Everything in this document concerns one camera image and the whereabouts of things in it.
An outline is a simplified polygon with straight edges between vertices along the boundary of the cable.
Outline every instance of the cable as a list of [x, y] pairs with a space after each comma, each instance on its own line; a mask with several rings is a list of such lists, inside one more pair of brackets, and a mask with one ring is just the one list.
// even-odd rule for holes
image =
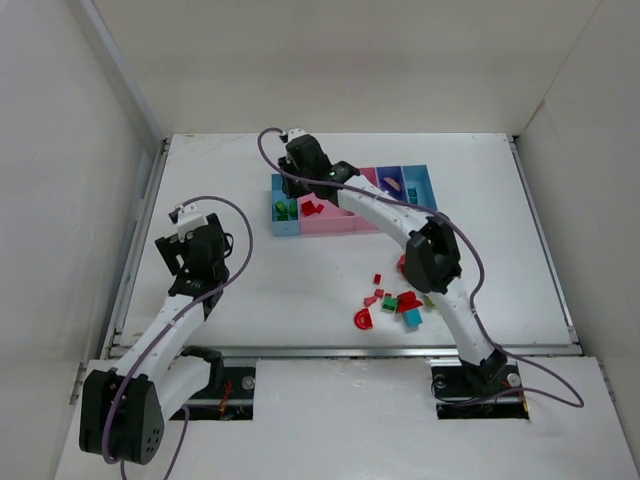
[[[199, 305], [201, 302], [204, 302], [208, 298], [213, 297], [214, 295], [216, 295], [219, 292], [221, 292], [224, 288], [228, 287], [233, 282], [235, 282], [238, 279], [238, 277], [240, 275], [242, 275], [242, 272], [245, 271], [245, 269], [247, 268], [247, 265], [249, 264], [249, 260], [251, 260], [251, 256], [253, 255], [253, 230], [251, 229], [251, 224], [249, 223], [249, 219], [247, 218], [246, 214], [240, 209], [240, 207], [238, 207], [235, 203], [231, 202], [230, 200], [227, 200], [226, 198], [216, 197], [216, 196], [213, 196], [213, 195], [201, 195], [201, 196], [198, 196], [198, 197], [191, 198], [191, 199], [183, 202], [182, 206], [186, 207], [187, 205], [190, 205], [190, 204], [195, 203], [195, 202], [199, 202], [200, 200], [213, 200], [213, 201], [216, 201], [216, 202], [221, 202], [221, 203], [224, 203], [225, 205], [230, 206], [236, 212], [238, 212], [240, 217], [242, 217], [242, 220], [243, 220], [245, 226], [247, 227], [247, 234], [249, 236], [249, 250], [247, 252], [247, 256], [246, 256], [244, 262], [242, 263], [242, 265], [240, 266], [240, 268], [238, 269], [238, 271], [236, 273], [234, 273], [229, 278], [229, 280], [227, 280], [222, 285], [217, 286], [213, 290], [211, 290], [211, 291], [199, 296], [198, 298], [193, 300], [191, 303], [186, 305], [182, 310], [180, 310], [172, 318], [171, 322], [169, 322], [167, 324], [167, 326], [165, 326], [160, 331], [160, 333], [158, 333], [156, 338], [154, 338], [149, 343], [147, 348], [145, 348], [142, 351], [140, 356], [136, 359], [135, 363], [132, 365], [131, 370], [129, 370], [127, 375], [122, 380], [122, 383], [120, 383], [120, 387], [116, 391], [116, 394], [114, 395], [113, 401], [111, 403], [111, 407], [109, 408], [109, 412], [107, 413], [107, 419], [104, 422], [104, 431], [102, 433], [102, 458], [104, 458], [104, 461], [107, 462], [110, 465], [113, 465], [114, 463], [116, 463], [118, 461], [117, 459], [113, 458], [111, 456], [111, 453], [109, 452], [109, 436], [111, 435], [111, 428], [113, 427], [113, 419], [115, 418], [116, 410], [118, 409], [118, 407], [120, 406], [120, 403], [122, 402], [122, 396], [124, 395], [124, 392], [127, 389], [127, 386], [129, 385], [129, 383], [131, 382], [131, 379], [133, 378], [133, 374], [136, 372], [136, 370], [138, 370], [138, 368], [140, 367], [142, 362], [145, 360], [145, 358], [147, 358], [147, 356], [153, 351], [153, 349], [158, 344], [158, 342], [160, 342], [160, 340], [162, 340], [162, 338], [167, 333], [169, 333], [169, 331], [171, 331], [171, 329], [173, 328], [174, 322], [177, 322], [178, 320], [180, 320], [180, 318], [182, 318], [182, 316], [185, 313], [187, 313], [190, 309], [192, 309], [196, 305]], [[176, 214], [178, 212], [178, 210], [179, 210], [179, 207], [176, 207], [176, 209], [173, 210], [171, 212], [171, 214]], [[186, 432], [186, 425], [187, 425], [187, 421], [185, 420], [185, 426], [184, 426], [184, 431], [185, 432]], [[178, 449], [180, 449], [181, 446], [182, 446], [182, 442], [180, 442], [178, 444]], [[169, 472], [168, 473], [170, 473], [170, 470], [173, 468], [173, 465], [175, 463], [175, 459], [176, 458], [177, 458], [177, 452], [176, 452], [176, 454], [174, 454], [174, 460], [172, 461], [172, 463], [171, 463], [171, 465], [169, 467]], [[124, 467], [121, 467], [120, 470], [121, 470], [121, 473], [124, 472]]]
[[478, 292], [480, 291], [480, 289], [484, 285], [484, 281], [485, 281], [484, 263], [482, 262], [482, 259], [480, 258], [480, 254], [478, 253], [478, 251], [474, 247], [474, 245], [471, 242], [471, 240], [469, 240], [469, 238], [464, 234], [464, 232], [455, 223], [453, 223], [449, 219], [449, 217], [447, 217], [444, 213], [441, 213], [438, 210], [435, 210], [433, 208], [425, 207], [425, 206], [422, 206], [422, 205], [415, 205], [415, 204], [411, 204], [411, 203], [408, 203], [408, 202], [402, 202], [402, 201], [394, 200], [394, 199], [390, 199], [390, 198], [379, 197], [374, 193], [371, 193], [371, 192], [368, 192], [366, 190], [362, 190], [362, 189], [353, 187], [351, 185], [344, 185], [344, 184], [340, 184], [339, 185], [339, 184], [336, 184], [336, 183], [333, 183], [333, 182], [325, 182], [325, 181], [322, 181], [322, 180], [310, 180], [310, 179], [306, 179], [306, 178], [299, 177], [297, 175], [293, 175], [291, 173], [285, 172], [284, 170], [279, 168], [275, 163], [273, 163], [269, 159], [269, 157], [267, 156], [266, 152], [264, 151], [264, 147], [262, 145], [262, 139], [264, 138], [264, 136], [267, 133], [282, 134], [282, 133], [284, 133], [284, 131], [282, 129], [278, 128], [278, 127], [269, 127], [269, 128], [265, 128], [258, 135], [258, 150], [260, 151], [260, 155], [262, 155], [263, 160], [265, 162], [267, 162], [267, 164], [271, 168], [273, 168], [276, 172], [278, 172], [280, 175], [282, 175], [284, 177], [287, 177], [287, 178], [290, 178], [292, 180], [297, 180], [297, 181], [299, 181], [299, 182], [301, 182], [303, 184], [317, 185], [317, 186], [321, 186], [321, 187], [331, 187], [331, 188], [338, 188], [338, 189], [344, 188], [345, 190], [350, 190], [352, 192], [357, 192], [357, 193], [365, 195], [367, 197], [374, 198], [375, 200], [377, 200], [379, 202], [382, 202], [382, 203], [387, 203], [389, 205], [397, 205], [397, 206], [400, 206], [400, 207], [412, 208], [414, 210], [418, 210], [418, 211], [422, 211], [422, 212], [428, 213], [429, 215], [432, 215], [434, 217], [438, 217], [441, 220], [443, 220], [447, 225], [449, 225], [451, 227], [451, 229], [456, 233], [456, 235], [458, 235], [458, 237], [460, 237], [460, 239], [469, 248], [469, 251], [471, 252], [471, 255], [473, 256], [474, 260], [478, 264], [478, 270], [479, 270], [478, 283], [475, 286], [475, 288], [472, 290], [471, 295], [469, 295], [469, 306], [471, 308], [471, 312], [473, 313], [473, 318], [475, 319], [476, 323], [478, 324], [478, 327], [480, 328], [480, 332], [482, 333], [484, 338], [487, 340], [487, 342], [489, 342], [489, 344], [491, 346], [493, 346], [493, 348], [495, 348], [496, 350], [498, 350], [502, 354], [506, 355], [507, 357], [511, 357], [514, 360], [519, 360], [519, 361], [521, 361], [523, 363], [527, 363], [527, 364], [529, 364], [529, 365], [531, 365], [533, 367], [536, 367], [536, 368], [542, 370], [543, 372], [551, 375], [553, 378], [555, 378], [560, 383], [562, 383], [565, 387], [567, 387], [567, 389], [577, 399], [577, 403], [575, 403], [575, 402], [572, 402], [570, 400], [565, 400], [564, 398], [559, 397], [557, 395], [554, 395], [552, 393], [545, 392], [543, 390], [539, 390], [537, 388], [517, 387], [517, 388], [511, 388], [511, 389], [503, 390], [501, 392], [496, 393], [495, 395], [491, 395], [491, 396], [486, 397], [486, 398], [478, 398], [478, 399], [471, 399], [471, 400], [464, 401], [464, 402], [457, 402], [456, 403], [457, 406], [459, 406], [459, 407], [467, 407], [467, 406], [470, 406], [470, 405], [478, 405], [480, 403], [488, 402], [488, 401], [494, 400], [496, 398], [502, 397], [504, 395], [509, 395], [511, 393], [531, 392], [531, 393], [537, 393], [538, 395], [543, 395], [545, 397], [551, 398], [553, 400], [556, 400], [556, 401], [558, 401], [560, 403], [563, 403], [565, 405], [568, 405], [570, 407], [575, 407], [575, 408], [584, 407], [584, 400], [582, 399], [582, 396], [580, 396], [580, 394], [573, 387], [573, 385], [571, 385], [567, 380], [562, 378], [562, 376], [560, 376], [559, 374], [557, 374], [554, 371], [550, 370], [549, 368], [545, 367], [544, 365], [541, 365], [540, 363], [534, 362], [533, 360], [529, 360], [528, 358], [525, 358], [522, 355], [517, 355], [515, 353], [511, 353], [511, 352], [505, 350], [501, 345], [499, 345], [496, 342], [494, 342], [493, 339], [489, 336], [489, 333], [487, 332], [486, 328], [484, 327], [484, 324], [482, 323], [482, 320], [480, 319], [480, 315], [478, 314], [478, 312], [476, 310], [476, 304], [475, 304], [476, 295], [478, 294]]
[[[171, 463], [169, 464], [167, 473], [164, 474], [163, 480], [167, 480], [171, 475], [171, 472], [173, 471], [173, 467], [176, 464], [176, 460], [178, 460], [178, 455], [180, 455], [180, 450], [182, 450], [184, 437], [187, 435], [187, 426], [189, 426], [189, 407], [187, 407], [186, 405], [183, 405], [182, 411], [184, 412], [184, 423], [182, 425], [182, 433], [180, 433], [180, 440], [178, 440], [178, 446], [176, 447], [176, 451], [173, 454], [173, 458], [171, 459]], [[122, 480], [128, 480], [127, 473], [124, 471], [124, 460], [120, 460], [120, 476], [122, 477]]]

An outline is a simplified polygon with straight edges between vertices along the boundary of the white panel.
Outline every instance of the white panel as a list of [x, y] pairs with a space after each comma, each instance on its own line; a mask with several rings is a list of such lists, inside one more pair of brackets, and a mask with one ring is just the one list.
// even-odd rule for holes
[[519, 143], [587, 352], [640, 458], [640, 4], [605, 0]]
[[142, 153], [64, 0], [0, 11], [0, 146], [0, 477], [44, 479]]
[[[584, 409], [528, 395], [529, 421], [439, 421], [422, 360], [260, 362], [254, 420], [191, 423], [172, 478], [637, 479], [597, 362], [543, 362], [584, 395]], [[521, 368], [525, 385], [568, 398]], [[79, 418], [56, 479], [116, 478], [117, 466], [78, 448]], [[127, 465], [130, 478], [163, 478], [181, 428], [170, 423], [147, 466]]]
[[[122, 335], [131, 345], [153, 321], [172, 277], [155, 239], [175, 228], [167, 212], [191, 197], [219, 195], [245, 209], [255, 233], [252, 263], [225, 290], [207, 323], [191, 339], [215, 346], [452, 346], [440, 315], [421, 311], [413, 332], [401, 317], [371, 312], [375, 328], [353, 325], [362, 299], [373, 294], [375, 273], [382, 288], [410, 288], [396, 269], [402, 253], [388, 236], [274, 237], [270, 230], [271, 169], [260, 158], [256, 135], [175, 136], [147, 235], [133, 298]], [[563, 313], [529, 212], [505, 135], [495, 134], [321, 134], [333, 161], [356, 166], [427, 164], [439, 208], [472, 239], [487, 270], [478, 309], [494, 338], [508, 345], [570, 343]], [[276, 135], [266, 138], [271, 155], [284, 152]], [[202, 202], [220, 214], [235, 236], [228, 260], [235, 271], [247, 248], [245, 226], [223, 205]], [[478, 271], [461, 245], [464, 283]]]
[[98, 0], [166, 132], [520, 133], [598, 0]]

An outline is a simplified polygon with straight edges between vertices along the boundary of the white table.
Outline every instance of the white table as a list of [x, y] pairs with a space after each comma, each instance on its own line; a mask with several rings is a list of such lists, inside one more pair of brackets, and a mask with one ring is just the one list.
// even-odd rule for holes
[[[502, 134], [318, 134], [332, 161], [355, 166], [426, 164], [439, 208], [472, 239], [487, 270], [478, 309], [489, 332], [511, 346], [571, 343], [567, 323], [510, 144]], [[274, 159], [283, 153], [276, 135], [266, 138]], [[223, 196], [247, 213], [255, 253], [246, 273], [230, 288], [190, 343], [217, 347], [451, 347], [453, 340], [437, 312], [407, 332], [399, 318], [372, 307], [375, 328], [353, 325], [362, 299], [372, 295], [373, 275], [383, 288], [409, 286], [398, 274], [398, 246], [379, 233], [276, 238], [270, 231], [270, 175], [255, 134], [177, 135], [145, 240], [120, 344], [132, 345], [156, 316], [172, 278], [154, 240], [174, 232], [166, 213], [202, 194]], [[219, 214], [233, 233], [231, 271], [247, 249], [245, 228], [230, 208], [200, 204]], [[477, 268], [462, 246], [469, 290]]]
[[[544, 359], [583, 395], [576, 410], [527, 395], [530, 420], [437, 420], [424, 360], [267, 360], [258, 363], [253, 421], [192, 422], [172, 479], [638, 479], [592, 358]], [[94, 362], [105, 367], [107, 362]], [[521, 365], [525, 385], [569, 398]], [[56, 480], [115, 480], [117, 466], [78, 447], [77, 408]], [[170, 422], [147, 466], [157, 480], [182, 422]]]

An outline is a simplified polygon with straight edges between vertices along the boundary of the purple cable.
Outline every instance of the purple cable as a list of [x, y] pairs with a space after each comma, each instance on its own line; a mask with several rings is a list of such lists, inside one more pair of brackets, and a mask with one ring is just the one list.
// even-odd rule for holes
[[578, 400], [577, 403], [574, 403], [574, 402], [572, 402], [570, 400], [565, 400], [564, 398], [558, 397], [557, 395], [554, 395], [554, 394], [549, 393], [549, 392], [545, 392], [543, 390], [539, 390], [537, 388], [517, 387], [517, 388], [509, 388], [507, 390], [503, 390], [503, 391], [501, 391], [499, 393], [496, 393], [495, 395], [491, 395], [490, 397], [479, 398], [479, 399], [474, 399], [474, 400], [469, 400], [469, 401], [464, 401], [464, 402], [457, 402], [457, 403], [455, 403], [453, 405], [456, 405], [458, 407], [468, 407], [468, 406], [472, 406], [472, 405], [479, 405], [479, 404], [485, 403], [487, 401], [494, 400], [494, 399], [499, 398], [499, 397], [503, 397], [505, 395], [510, 395], [512, 393], [531, 392], [531, 393], [537, 393], [539, 395], [543, 395], [545, 397], [551, 398], [551, 399], [556, 400], [556, 401], [558, 401], [560, 403], [564, 403], [565, 405], [569, 405], [570, 407], [575, 407], [575, 408], [584, 407], [584, 400], [582, 399], [582, 397], [580, 396], [578, 391], [573, 387], [573, 385], [571, 385], [567, 380], [562, 378], [559, 374], [557, 374], [556, 372], [550, 370], [549, 368], [545, 367], [544, 365], [541, 365], [541, 364], [539, 364], [537, 362], [534, 362], [533, 360], [529, 360], [528, 358], [523, 357], [522, 355], [516, 355], [515, 353], [508, 352], [501, 345], [499, 345], [496, 342], [494, 342], [493, 339], [489, 336], [489, 332], [487, 332], [487, 329], [484, 327], [484, 324], [482, 323], [482, 320], [480, 319], [480, 315], [478, 314], [478, 312], [476, 310], [476, 303], [475, 303], [476, 295], [478, 294], [478, 292], [480, 291], [480, 289], [484, 285], [484, 281], [485, 281], [484, 263], [482, 262], [482, 259], [480, 258], [480, 254], [478, 253], [476, 248], [473, 246], [473, 243], [471, 243], [471, 240], [469, 240], [469, 238], [464, 234], [464, 232], [455, 223], [453, 223], [449, 219], [449, 217], [447, 217], [444, 213], [441, 213], [438, 210], [435, 210], [433, 208], [424, 207], [422, 205], [414, 205], [412, 203], [402, 202], [402, 201], [399, 201], [399, 200], [393, 200], [393, 199], [390, 199], [390, 198], [378, 197], [374, 193], [368, 192], [366, 190], [361, 190], [361, 189], [353, 187], [351, 185], [336, 185], [333, 182], [325, 182], [325, 181], [322, 181], [322, 180], [309, 180], [309, 179], [306, 179], [306, 178], [303, 178], [303, 177], [299, 177], [297, 175], [293, 175], [291, 173], [287, 173], [284, 170], [282, 170], [281, 168], [279, 168], [275, 163], [273, 163], [269, 159], [269, 157], [267, 156], [266, 152], [264, 151], [264, 147], [262, 146], [262, 139], [267, 133], [282, 134], [282, 133], [284, 133], [284, 131], [282, 129], [278, 128], [278, 127], [269, 127], [269, 128], [265, 128], [258, 135], [258, 150], [260, 151], [260, 155], [262, 155], [262, 158], [264, 159], [264, 161], [267, 162], [267, 164], [269, 164], [269, 166], [271, 168], [273, 168], [276, 172], [278, 172], [280, 175], [282, 175], [284, 177], [290, 178], [292, 180], [297, 180], [297, 181], [302, 182], [302, 183], [307, 184], [307, 185], [318, 185], [318, 186], [321, 186], [321, 187], [332, 187], [332, 188], [344, 188], [345, 190], [350, 190], [352, 192], [360, 193], [362, 195], [365, 195], [367, 197], [373, 198], [373, 199], [375, 199], [375, 200], [377, 200], [379, 202], [382, 202], [382, 203], [387, 203], [389, 205], [398, 205], [398, 206], [401, 206], [401, 207], [408, 207], [408, 208], [412, 208], [414, 210], [419, 210], [419, 211], [428, 213], [430, 215], [436, 216], [436, 217], [442, 219], [444, 222], [446, 222], [447, 225], [449, 225], [453, 229], [453, 231], [458, 235], [458, 237], [460, 237], [460, 239], [469, 248], [469, 251], [471, 252], [471, 255], [473, 255], [473, 258], [475, 259], [476, 263], [478, 264], [478, 270], [479, 270], [478, 283], [475, 286], [475, 288], [472, 290], [471, 295], [469, 295], [469, 306], [470, 306], [471, 311], [473, 313], [473, 318], [477, 322], [478, 327], [480, 328], [480, 332], [482, 333], [484, 338], [487, 340], [487, 342], [489, 342], [489, 344], [491, 346], [493, 346], [499, 352], [502, 352], [507, 357], [511, 357], [514, 360], [519, 360], [519, 361], [521, 361], [523, 363], [527, 363], [529, 365], [532, 365], [532, 366], [542, 370], [543, 372], [551, 375], [553, 378], [555, 378], [560, 383], [562, 383], [565, 387], [567, 387], [567, 389]]
[[[169, 331], [171, 331], [171, 329], [173, 328], [174, 322], [177, 322], [185, 313], [187, 313], [190, 309], [192, 309], [196, 305], [198, 305], [201, 302], [205, 301], [206, 299], [216, 295], [218, 292], [220, 292], [221, 290], [223, 290], [224, 288], [228, 287], [233, 282], [235, 282], [237, 280], [237, 278], [242, 274], [242, 272], [244, 272], [244, 270], [247, 268], [247, 265], [249, 264], [249, 260], [251, 260], [251, 255], [253, 255], [253, 230], [251, 230], [251, 225], [249, 224], [249, 219], [247, 218], [245, 213], [240, 209], [240, 207], [238, 207], [235, 203], [227, 200], [226, 198], [215, 197], [215, 196], [212, 196], [212, 195], [201, 195], [199, 197], [194, 197], [194, 198], [191, 198], [191, 199], [187, 200], [186, 202], [183, 202], [182, 205], [183, 206], [187, 206], [187, 205], [190, 205], [190, 204], [192, 204], [194, 202], [198, 202], [200, 200], [214, 200], [216, 202], [222, 202], [222, 203], [224, 203], [226, 205], [229, 205], [231, 208], [233, 208], [236, 212], [238, 212], [240, 214], [240, 216], [242, 217], [242, 220], [244, 221], [244, 224], [247, 227], [247, 233], [249, 235], [249, 251], [247, 252], [247, 257], [245, 258], [244, 262], [242, 263], [242, 265], [240, 266], [238, 271], [236, 273], [234, 273], [229, 278], [229, 280], [226, 281], [226, 283], [223, 283], [222, 285], [219, 285], [218, 287], [214, 288], [210, 292], [207, 292], [207, 293], [199, 296], [193, 302], [189, 303], [182, 310], [180, 310], [173, 317], [171, 322], [168, 323], [167, 326], [164, 327], [160, 331], [158, 336], [156, 338], [154, 338], [149, 343], [147, 348], [145, 348], [143, 350], [143, 352], [140, 354], [140, 356], [137, 358], [137, 360], [135, 361], [135, 363], [131, 367], [131, 370], [129, 370], [127, 375], [124, 377], [124, 379], [122, 380], [122, 383], [120, 384], [120, 387], [118, 388], [118, 390], [116, 391], [115, 396], [113, 397], [113, 401], [111, 403], [111, 407], [109, 408], [109, 412], [107, 413], [107, 419], [104, 422], [104, 431], [102, 433], [102, 458], [104, 458], [104, 461], [107, 462], [108, 464], [112, 465], [112, 464], [114, 464], [114, 463], [116, 463], [118, 461], [117, 459], [112, 458], [111, 457], [111, 453], [109, 452], [109, 436], [111, 435], [111, 428], [113, 426], [113, 419], [115, 417], [116, 410], [118, 409], [118, 406], [120, 405], [120, 402], [122, 401], [122, 396], [123, 396], [125, 390], [127, 389], [127, 386], [131, 382], [133, 374], [136, 372], [136, 370], [138, 370], [138, 368], [140, 367], [140, 365], [142, 364], [144, 359], [147, 358], [147, 356], [155, 348], [155, 346], [158, 344], [158, 342], [160, 342], [160, 340], [162, 340], [162, 338], [167, 333], [169, 333]], [[171, 213], [177, 213], [177, 211], [178, 211], [178, 208], [176, 208]], [[172, 461], [170, 468], [173, 468], [173, 464], [175, 463], [175, 458]]]
[[[186, 405], [182, 406], [182, 411], [184, 412], [184, 424], [182, 425], [182, 433], [180, 433], [180, 440], [178, 440], [178, 446], [176, 447], [176, 451], [173, 454], [173, 458], [171, 459], [171, 463], [169, 464], [169, 468], [167, 469], [167, 473], [164, 474], [164, 479], [167, 480], [171, 472], [173, 471], [173, 467], [176, 464], [176, 460], [178, 460], [178, 455], [180, 455], [180, 450], [182, 450], [182, 443], [184, 442], [184, 437], [187, 435], [187, 426], [189, 425], [189, 407]], [[127, 473], [124, 471], [124, 460], [120, 461], [120, 476], [122, 480], [127, 479]]]

